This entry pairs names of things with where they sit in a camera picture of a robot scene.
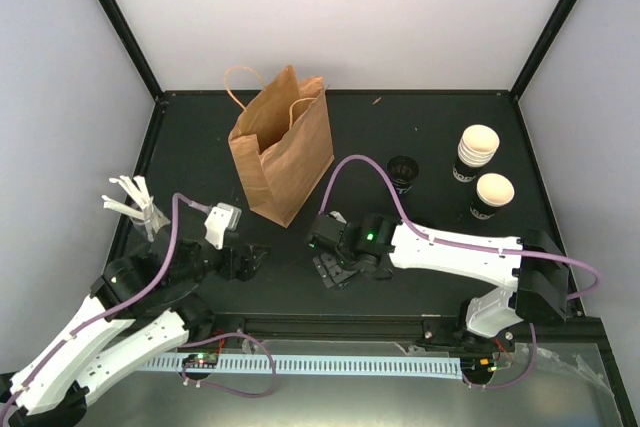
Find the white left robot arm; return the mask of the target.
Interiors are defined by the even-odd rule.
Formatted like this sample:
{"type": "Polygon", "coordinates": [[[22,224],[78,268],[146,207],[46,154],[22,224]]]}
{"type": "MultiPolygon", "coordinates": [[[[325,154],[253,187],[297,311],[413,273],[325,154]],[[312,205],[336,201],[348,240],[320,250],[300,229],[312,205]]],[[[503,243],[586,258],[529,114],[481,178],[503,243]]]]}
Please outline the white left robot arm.
{"type": "Polygon", "coordinates": [[[174,239],[163,228],[108,263],[51,344],[22,370],[2,374],[2,425],[75,426],[107,390],[156,356],[245,339],[216,329],[196,290],[211,274],[252,279],[269,252],[237,238],[221,248],[174,239]]]}

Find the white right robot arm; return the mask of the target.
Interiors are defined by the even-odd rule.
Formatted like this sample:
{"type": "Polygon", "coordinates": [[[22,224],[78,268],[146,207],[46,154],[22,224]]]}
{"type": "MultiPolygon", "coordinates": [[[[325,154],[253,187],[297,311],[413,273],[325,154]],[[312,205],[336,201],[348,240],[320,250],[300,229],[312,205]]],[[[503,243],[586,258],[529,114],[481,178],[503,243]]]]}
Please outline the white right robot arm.
{"type": "Polygon", "coordinates": [[[332,213],[316,217],[307,243],[339,269],[375,280],[422,270],[491,285],[462,303],[456,321],[431,327],[433,342],[451,350],[488,351],[517,324],[555,327],[568,317],[569,269],[546,250],[547,236],[530,251],[519,237],[455,234],[380,215],[354,224],[332,213]]]}

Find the brown paper bag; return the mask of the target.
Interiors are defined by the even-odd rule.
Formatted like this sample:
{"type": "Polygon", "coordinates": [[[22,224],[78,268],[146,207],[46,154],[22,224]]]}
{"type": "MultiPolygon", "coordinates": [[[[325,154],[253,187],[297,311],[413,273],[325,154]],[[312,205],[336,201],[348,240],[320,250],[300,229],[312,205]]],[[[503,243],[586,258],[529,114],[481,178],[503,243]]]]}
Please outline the brown paper bag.
{"type": "Polygon", "coordinates": [[[286,66],[248,103],[227,94],[242,112],[228,136],[252,212],[286,228],[334,161],[324,78],[297,78],[286,66]]]}

